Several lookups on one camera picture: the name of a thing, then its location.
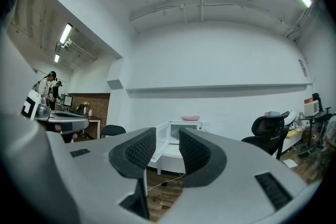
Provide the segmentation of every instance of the black chair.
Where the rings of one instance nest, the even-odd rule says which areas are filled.
[[[246,137],[242,141],[260,147],[270,155],[278,151],[277,159],[280,159],[283,141],[289,131],[288,126],[284,127],[288,115],[289,112],[285,112],[281,115],[257,118],[251,128],[255,136]]]
[[[126,130],[117,125],[106,125],[104,129],[101,131],[101,135],[115,136],[119,134],[125,134]]]

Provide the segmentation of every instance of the person wearing black cap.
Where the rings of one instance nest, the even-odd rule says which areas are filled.
[[[54,81],[56,79],[56,72],[51,71],[48,75],[46,75],[38,84],[38,93],[41,97],[46,97],[47,99],[51,99],[48,96],[49,86],[48,82]]]
[[[53,87],[53,95],[52,95],[52,98],[51,98],[51,101],[50,101],[50,109],[51,110],[55,110],[55,105],[56,105],[56,98],[58,98],[59,100],[63,100],[59,95],[58,95],[58,88],[59,87],[63,87],[63,85],[62,85],[62,82],[61,81],[58,81],[55,85],[54,85],[54,87]]]

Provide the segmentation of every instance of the person in black clothing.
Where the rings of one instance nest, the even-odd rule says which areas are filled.
[[[50,102],[50,109],[51,110],[55,110],[55,104],[56,104],[56,98],[58,98],[59,100],[63,100],[59,95],[58,95],[58,87],[62,87],[62,82],[61,81],[58,81],[54,87],[53,87],[53,98],[51,99],[51,102]]]

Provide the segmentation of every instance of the black cap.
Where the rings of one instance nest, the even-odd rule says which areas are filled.
[[[56,80],[56,72],[55,71],[49,72],[48,75],[52,75],[54,77],[54,80]]]

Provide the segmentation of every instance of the computer monitor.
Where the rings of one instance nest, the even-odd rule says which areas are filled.
[[[61,100],[59,103],[64,105],[64,106],[72,106],[72,97],[65,95],[65,94],[61,94],[61,98],[63,100]]]

